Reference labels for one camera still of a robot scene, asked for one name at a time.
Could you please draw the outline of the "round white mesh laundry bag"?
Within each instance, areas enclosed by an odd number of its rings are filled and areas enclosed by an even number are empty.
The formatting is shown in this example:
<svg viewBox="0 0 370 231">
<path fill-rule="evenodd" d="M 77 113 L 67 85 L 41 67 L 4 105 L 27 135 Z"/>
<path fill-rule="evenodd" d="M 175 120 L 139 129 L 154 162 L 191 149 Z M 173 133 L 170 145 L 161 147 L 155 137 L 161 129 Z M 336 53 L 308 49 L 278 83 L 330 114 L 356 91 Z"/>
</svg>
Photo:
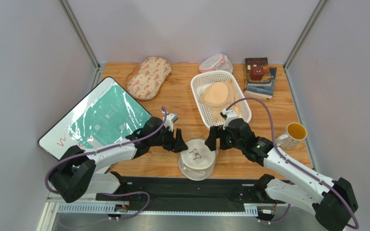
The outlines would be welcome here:
<svg viewBox="0 0 370 231">
<path fill-rule="evenodd" d="M 207 179 L 214 170 L 218 150 L 211 151 L 201 138 L 186 142 L 188 149 L 180 152 L 178 167 L 182 174 L 190 180 Z"/>
</svg>

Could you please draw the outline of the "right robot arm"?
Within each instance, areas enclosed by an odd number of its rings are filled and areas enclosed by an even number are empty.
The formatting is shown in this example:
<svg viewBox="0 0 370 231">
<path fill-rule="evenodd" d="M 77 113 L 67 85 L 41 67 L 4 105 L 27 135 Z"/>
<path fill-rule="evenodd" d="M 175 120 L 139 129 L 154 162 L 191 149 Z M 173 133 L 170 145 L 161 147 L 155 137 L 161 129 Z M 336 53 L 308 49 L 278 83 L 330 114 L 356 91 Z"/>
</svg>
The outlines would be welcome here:
<svg viewBox="0 0 370 231">
<path fill-rule="evenodd" d="M 205 145 L 212 151 L 235 148 L 259 165 L 271 169 L 292 182 L 283 183 L 264 174 L 258 187 L 273 199 L 286 202 L 315 216 L 321 226 L 329 231 L 342 231 L 349 227 L 358 209 L 351 183 L 339 178 L 324 176 L 273 145 L 267 138 L 254 134 L 248 123 L 237 118 L 227 126 L 210 127 Z"/>
</svg>

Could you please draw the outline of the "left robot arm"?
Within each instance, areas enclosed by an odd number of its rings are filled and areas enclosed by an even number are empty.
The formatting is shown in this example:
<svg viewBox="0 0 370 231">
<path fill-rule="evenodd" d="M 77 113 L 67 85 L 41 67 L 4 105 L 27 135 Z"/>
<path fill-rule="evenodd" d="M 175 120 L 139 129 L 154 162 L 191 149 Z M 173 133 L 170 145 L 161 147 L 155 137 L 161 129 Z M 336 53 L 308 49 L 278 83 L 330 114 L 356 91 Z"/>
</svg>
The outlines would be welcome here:
<svg viewBox="0 0 370 231">
<path fill-rule="evenodd" d="M 144 125 L 120 142 L 100 148 L 83 150 L 74 145 L 46 174 L 45 185 L 49 191 L 61 195 L 67 203 L 75 202 L 86 194 L 115 193 L 121 176 L 99 171 L 112 164 L 141 157 L 151 147 L 180 153 L 188 149 L 179 128 L 173 125 L 178 115 L 169 113 L 163 119 L 151 117 Z"/>
</svg>

